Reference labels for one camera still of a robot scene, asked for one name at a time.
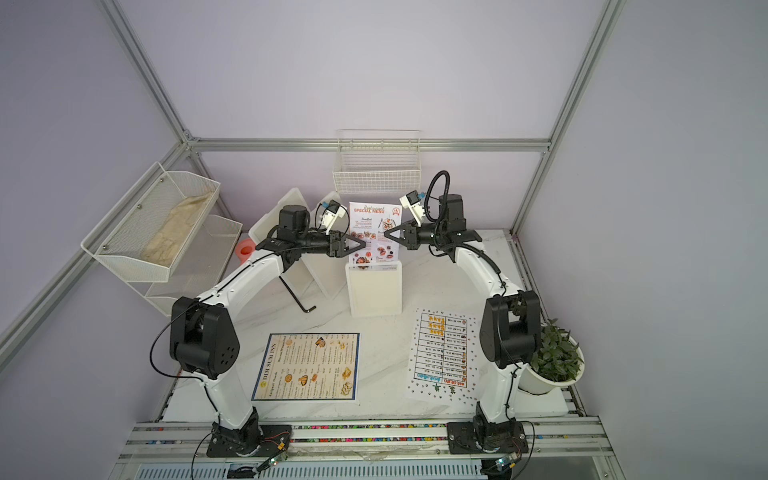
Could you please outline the small special menu flyer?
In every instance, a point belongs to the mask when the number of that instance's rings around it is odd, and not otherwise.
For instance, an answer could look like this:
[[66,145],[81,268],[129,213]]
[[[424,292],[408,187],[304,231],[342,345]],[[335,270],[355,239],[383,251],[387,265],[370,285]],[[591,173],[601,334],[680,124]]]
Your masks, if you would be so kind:
[[382,267],[399,260],[399,244],[384,233],[401,224],[402,207],[394,204],[351,202],[350,234],[363,240],[366,247],[351,256],[350,263],[358,269]]

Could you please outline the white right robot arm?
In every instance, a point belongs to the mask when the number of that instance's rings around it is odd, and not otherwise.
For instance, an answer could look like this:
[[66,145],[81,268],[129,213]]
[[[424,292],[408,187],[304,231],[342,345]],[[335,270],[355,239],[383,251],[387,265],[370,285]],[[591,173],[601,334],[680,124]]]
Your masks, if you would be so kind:
[[441,170],[425,194],[406,194],[402,200],[412,219],[384,236],[408,250],[425,245],[432,254],[448,257],[485,298],[478,340],[490,367],[481,376],[473,427],[488,433],[516,425],[521,376],[542,343],[541,305],[537,294],[514,285],[486,253],[481,235],[467,226],[462,196],[450,185],[449,172]]

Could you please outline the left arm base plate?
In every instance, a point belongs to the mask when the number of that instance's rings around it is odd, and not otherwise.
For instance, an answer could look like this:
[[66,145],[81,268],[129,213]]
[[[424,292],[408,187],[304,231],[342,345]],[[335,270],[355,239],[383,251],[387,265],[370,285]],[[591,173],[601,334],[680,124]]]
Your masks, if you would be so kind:
[[291,436],[292,427],[287,424],[264,425],[249,422],[242,429],[231,430],[214,423],[206,456],[269,458],[286,451]]

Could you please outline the narrow white rack box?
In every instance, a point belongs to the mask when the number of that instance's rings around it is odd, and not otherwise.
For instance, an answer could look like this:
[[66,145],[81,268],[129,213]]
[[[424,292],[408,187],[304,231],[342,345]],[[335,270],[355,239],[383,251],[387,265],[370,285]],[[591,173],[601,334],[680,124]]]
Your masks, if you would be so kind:
[[403,281],[400,261],[345,267],[351,315],[354,318],[402,313]]

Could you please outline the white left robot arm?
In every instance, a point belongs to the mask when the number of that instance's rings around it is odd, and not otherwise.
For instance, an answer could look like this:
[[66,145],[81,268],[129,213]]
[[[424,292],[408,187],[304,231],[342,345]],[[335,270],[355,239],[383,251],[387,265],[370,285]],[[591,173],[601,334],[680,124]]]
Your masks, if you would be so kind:
[[219,428],[239,432],[256,421],[235,371],[240,342],[234,320],[265,286],[303,256],[345,258],[363,250],[365,241],[333,228],[335,217],[344,211],[343,207],[327,209],[323,226],[314,227],[306,207],[282,207],[277,224],[233,273],[194,298],[182,296],[174,302],[165,327],[169,355],[179,363],[181,379],[201,384]]

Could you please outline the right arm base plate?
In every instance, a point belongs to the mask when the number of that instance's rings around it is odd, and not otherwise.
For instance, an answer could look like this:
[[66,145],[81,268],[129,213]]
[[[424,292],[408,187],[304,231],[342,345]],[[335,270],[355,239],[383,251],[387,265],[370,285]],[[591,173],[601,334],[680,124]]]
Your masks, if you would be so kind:
[[446,424],[451,454],[523,454],[529,444],[521,422],[480,424],[449,422]]

